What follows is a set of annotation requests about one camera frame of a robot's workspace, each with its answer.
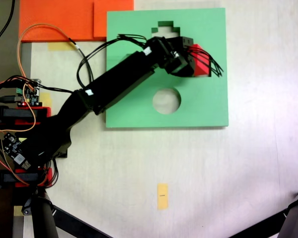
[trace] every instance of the cross-shaped hole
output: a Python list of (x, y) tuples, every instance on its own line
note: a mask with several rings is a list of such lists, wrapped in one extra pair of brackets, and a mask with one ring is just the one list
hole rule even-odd
[(158, 27), (151, 28), (152, 37), (173, 38), (180, 36), (180, 27), (174, 27), (173, 21), (159, 21)]

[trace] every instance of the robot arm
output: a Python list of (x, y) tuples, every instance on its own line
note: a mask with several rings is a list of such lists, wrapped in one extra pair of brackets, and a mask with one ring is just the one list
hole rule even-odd
[(13, 159), (24, 169), (36, 169), (57, 157), (71, 145), (70, 130), (75, 124), (90, 112), (99, 115), (117, 103), (154, 74), (157, 67), (172, 75), (193, 76), (194, 61), (184, 53), (183, 42), (193, 45), (193, 40), (185, 37), (148, 40), (143, 51), (133, 53), (85, 89), (74, 91), (57, 115), (35, 126), (33, 136), (18, 144), (18, 161)]

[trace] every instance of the green square board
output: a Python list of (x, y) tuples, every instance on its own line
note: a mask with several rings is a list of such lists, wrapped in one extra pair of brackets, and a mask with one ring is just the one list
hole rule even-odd
[[(193, 38), (219, 63), (223, 76), (179, 78), (164, 69), (141, 83), (106, 112), (107, 127), (197, 127), (228, 126), (225, 9), (184, 9), (154, 11), (117, 11), (107, 14), (107, 40), (117, 34), (138, 34), (151, 38), (158, 22), (173, 21), (180, 36)], [(127, 54), (142, 49), (130, 42), (117, 42), (107, 48), (107, 70)], [(122, 75), (117, 80), (124, 80)], [(153, 107), (153, 96), (163, 88), (175, 88), (181, 105), (164, 115)]]

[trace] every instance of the dark floor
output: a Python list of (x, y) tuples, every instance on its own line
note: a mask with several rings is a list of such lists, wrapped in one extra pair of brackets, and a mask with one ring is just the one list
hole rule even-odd
[[(0, 31), (5, 25), (11, 9), (12, 0), (0, 0)], [(20, 74), (16, 61), (18, 39), (19, 0), (16, 0), (14, 14), (10, 25), (0, 38), (0, 81), (12, 75)], [(12, 237), (13, 206), (12, 190), (0, 190), (0, 238)]]

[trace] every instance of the yellow label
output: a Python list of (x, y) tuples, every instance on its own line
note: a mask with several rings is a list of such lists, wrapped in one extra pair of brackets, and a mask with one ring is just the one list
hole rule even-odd
[(48, 51), (75, 51), (72, 42), (48, 42)]
[(158, 194), (158, 210), (167, 209), (168, 208), (168, 184), (158, 183), (157, 194)]
[(21, 212), (22, 206), (14, 206), (14, 216), (22, 217), (23, 213)]
[(43, 104), (44, 107), (52, 107), (52, 99), (50, 93), (42, 93), (40, 92), (40, 103)]

